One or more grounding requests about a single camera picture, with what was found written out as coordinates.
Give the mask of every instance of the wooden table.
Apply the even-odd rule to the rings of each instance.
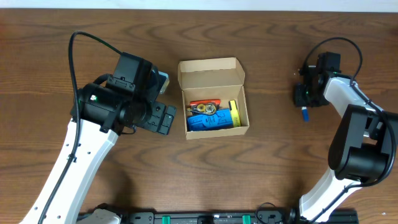
[[[139,129],[122,136],[98,170],[82,212],[106,202],[157,211],[254,210],[262,202],[295,205],[326,171],[340,123],[332,106],[294,107],[297,68],[319,41],[353,39],[364,64],[361,89],[398,112],[398,14],[130,10],[0,10],[0,223],[21,221],[40,193],[65,138],[72,107],[67,47],[74,30],[144,57],[170,75],[159,101],[177,107],[168,136]],[[358,56],[336,41],[352,74]],[[245,136],[185,140],[177,65],[237,57],[246,71],[251,127]],[[112,73],[118,55],[77,38],[78,86]],[[350,196],[361,223],[398,220],[398,170]]]

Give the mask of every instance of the yellow object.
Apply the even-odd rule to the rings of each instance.
[[[232,123],[234,128],[241,126],[241,120],[239,118],[238,107],[236,106],[235,100],[230,100],[229,102],[229,112],[231,112]]]

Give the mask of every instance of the white wall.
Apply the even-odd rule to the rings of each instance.
[[[0,7],[398,12],[398,0],[0,0]]]

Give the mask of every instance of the box flap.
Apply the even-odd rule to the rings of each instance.
[[[182,90],[243,85],[244,71],[234,57],[184,61],[178,65],[178,82]]]

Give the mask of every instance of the open box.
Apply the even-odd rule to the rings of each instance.
[[[236,58],[218,58],[180,62],[178,82],[182,89],[185,135],[187,139],[234,136],[246,133],[249,128],[248,110],[244,96],[244,71]],[[188,131],[186,111],[191,101],[220,99],[220,109],[229,108],[229,100],[235,100],[241,127],[214,131]]]

